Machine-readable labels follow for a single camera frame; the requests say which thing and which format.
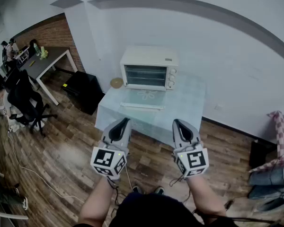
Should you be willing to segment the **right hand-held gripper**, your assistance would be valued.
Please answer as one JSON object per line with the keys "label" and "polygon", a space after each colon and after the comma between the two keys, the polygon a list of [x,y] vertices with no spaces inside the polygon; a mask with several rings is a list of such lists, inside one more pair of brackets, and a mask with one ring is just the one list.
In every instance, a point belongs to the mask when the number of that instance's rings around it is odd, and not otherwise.
{"label": "right hand-held gripper", "polygon": [[188,122],[175,119],[172,124],[174,162],[184,178],[204,174],[209,167],[208,151],[200,142],[198,130]]}

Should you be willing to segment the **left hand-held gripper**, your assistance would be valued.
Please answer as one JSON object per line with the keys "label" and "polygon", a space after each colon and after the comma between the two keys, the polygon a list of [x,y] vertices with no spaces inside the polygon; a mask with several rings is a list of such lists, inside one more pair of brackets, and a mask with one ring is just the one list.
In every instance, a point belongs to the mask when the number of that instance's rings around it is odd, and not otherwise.
{"label": "left hand-held gripper", "polygon": [[90,165],[96,173],[110,180],[120,178],[127,163],[127,145],[131,136],[131,120],[121,118],[108,125],[97,147],[93,148]]}

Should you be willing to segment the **person's left forearm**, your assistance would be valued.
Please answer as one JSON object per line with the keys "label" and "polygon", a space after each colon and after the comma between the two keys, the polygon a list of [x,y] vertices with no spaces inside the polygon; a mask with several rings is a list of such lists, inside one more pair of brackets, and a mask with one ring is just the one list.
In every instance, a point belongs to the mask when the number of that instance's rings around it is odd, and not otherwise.
{"label": "person's left forearm", "polygon": [[102,227],[111,205],[113,191],[108,180],[102,177],[83,204],[79,214],[78,224]]}

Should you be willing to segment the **person's right forearm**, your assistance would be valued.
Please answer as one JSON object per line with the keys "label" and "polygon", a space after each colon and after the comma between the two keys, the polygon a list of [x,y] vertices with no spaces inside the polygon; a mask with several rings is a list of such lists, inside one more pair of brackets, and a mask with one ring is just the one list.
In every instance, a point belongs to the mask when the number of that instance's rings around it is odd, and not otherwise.
{"label": "person's right forearm", "polygon": [[226,216],[222,200],[201,175],[188,177],[186,182],[199,212],[206,216]]}

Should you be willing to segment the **white toaster oven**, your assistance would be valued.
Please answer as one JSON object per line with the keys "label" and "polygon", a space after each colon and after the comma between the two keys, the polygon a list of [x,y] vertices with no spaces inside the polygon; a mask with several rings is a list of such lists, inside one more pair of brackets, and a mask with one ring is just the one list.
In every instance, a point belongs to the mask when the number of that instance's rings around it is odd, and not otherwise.
{"label": "white toaster oven", "polygon": [[[178,65],[178,56],[171,49],[154,46],[127,47],[120,61],[123,82],[127,90],[121,105],[142,110],[163,110],[166,90],[175,88]],[[166,74],[125,72],[132,69],[166,70]],[[165,78],[166,80],[127,81],[128,77]]]}

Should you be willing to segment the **brown wooden bowl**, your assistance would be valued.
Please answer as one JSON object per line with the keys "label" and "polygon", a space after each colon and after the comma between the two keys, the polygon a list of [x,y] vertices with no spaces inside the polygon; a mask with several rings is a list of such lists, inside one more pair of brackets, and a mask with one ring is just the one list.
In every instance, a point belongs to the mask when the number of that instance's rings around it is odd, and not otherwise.
{"label": "brown wooden bowl", "polygon": [[110,81],[110,86],[115,89],[120,88],[123,84],[124,82],[122,78],[114,78]]}

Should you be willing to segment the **black cabinet with yellow sticker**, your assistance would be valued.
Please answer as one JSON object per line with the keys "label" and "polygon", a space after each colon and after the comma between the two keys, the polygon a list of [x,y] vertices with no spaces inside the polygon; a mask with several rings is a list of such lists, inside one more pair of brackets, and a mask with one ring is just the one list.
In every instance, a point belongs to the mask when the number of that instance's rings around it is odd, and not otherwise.
{"label": "black cabinet with yellow sticker", "polygon": [[95,112],[105,95],[97,77],[81,71],[75,72],[63,84],[62,89],[77,109],[90,115]]}

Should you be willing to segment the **small black box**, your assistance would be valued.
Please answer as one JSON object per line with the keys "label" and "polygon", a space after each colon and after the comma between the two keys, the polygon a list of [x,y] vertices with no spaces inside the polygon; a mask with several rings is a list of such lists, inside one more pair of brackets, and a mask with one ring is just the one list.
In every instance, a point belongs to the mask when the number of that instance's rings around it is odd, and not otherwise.
{"label": "small black box", "polygon": [[251,169],[259,167],[266,163],[266,157],[269,153],[275,151],[277,145],[262,140],[254,140],[251,142],[249,166]]}

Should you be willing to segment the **person's dark clothing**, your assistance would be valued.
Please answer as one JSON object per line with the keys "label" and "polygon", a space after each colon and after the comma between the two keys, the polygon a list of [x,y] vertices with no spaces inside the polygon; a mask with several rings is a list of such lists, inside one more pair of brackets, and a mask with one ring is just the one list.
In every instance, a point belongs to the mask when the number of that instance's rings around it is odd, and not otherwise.
{"label": "person's dark clothing", "polygon": [[238,227],[233,220],[217,218],[204,225],[178,200],[150,193],[127,195],[109,227]]}

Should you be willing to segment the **black office chair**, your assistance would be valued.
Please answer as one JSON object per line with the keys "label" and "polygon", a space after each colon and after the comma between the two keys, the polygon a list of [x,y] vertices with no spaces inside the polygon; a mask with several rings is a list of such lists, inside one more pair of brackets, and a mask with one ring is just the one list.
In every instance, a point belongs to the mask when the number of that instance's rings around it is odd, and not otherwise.
{"label": "black office chair", "polygon": [[49,104],[44,104],[41,95],[33,90],[27,71],[19,71],[14,68],[5,80],[4,86],[8,92],[8,102],[22,114],[21,117],[12,114],[9,118],[15,119],[25,126],[30,125],[30,133],[37,125],[40,134],[45,137],[41,121],[51,117],[57,118],[57,115],[44,114],[45,110],[49,108]]}

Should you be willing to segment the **white bag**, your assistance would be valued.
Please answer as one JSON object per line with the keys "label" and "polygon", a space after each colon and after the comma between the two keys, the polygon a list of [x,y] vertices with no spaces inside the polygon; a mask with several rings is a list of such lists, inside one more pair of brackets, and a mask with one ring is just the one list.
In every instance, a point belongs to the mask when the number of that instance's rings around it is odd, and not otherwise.
{"label": "white bag", "polygon": [[5,89],[0,90],[0,106],[2,107],[1,111],[3,115],[7,117],[9,124],[8,133],[11,133],[16,132],[20,129],[20,127],[23,127],[23,125],[16,119],[10,119],[10,116],[13,114],[16,115],[16,118],[22,117],[22,114],[15,106],[13,106],[8,101],[8,95],[9,94]]}

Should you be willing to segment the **grey desk with white frame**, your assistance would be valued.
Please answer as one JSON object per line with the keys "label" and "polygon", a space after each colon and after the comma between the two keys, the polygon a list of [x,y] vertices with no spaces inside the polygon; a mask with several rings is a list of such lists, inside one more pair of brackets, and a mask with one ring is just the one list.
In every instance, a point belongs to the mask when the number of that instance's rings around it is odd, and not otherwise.
{"label": "grey desk with white frame", "polygon": [[[63,56],[67,56],[71,67],[74,72],[78,71],[78,68],[75,65],[75,62],[71,56],[70,50],[68,47],[45,47],[45,49],[48,51],[48,57],[47,59],[40,60],[40,57],[38,57],[36,54],[33,55],[30,59],[28,59],[23,66],[20,67],[19,70],[26,70],[29,82],[31,83],[33,89],[35,91],[38,90],[36,84],[33,82],[32,79],[36,80],[38,85],[42,88],[42,90],[45,92],[45,94],[52,100],[52,102],[55,105],[58,105],[58,101],[54,98],[54,96],[50,93],[50,91],[47,89],[45,84],[41,81],[41,77],[50,69],[52,68],[55,70],[55,63],[59,61]],[[29,64],[35,61],[33,66],[29,67]]]}

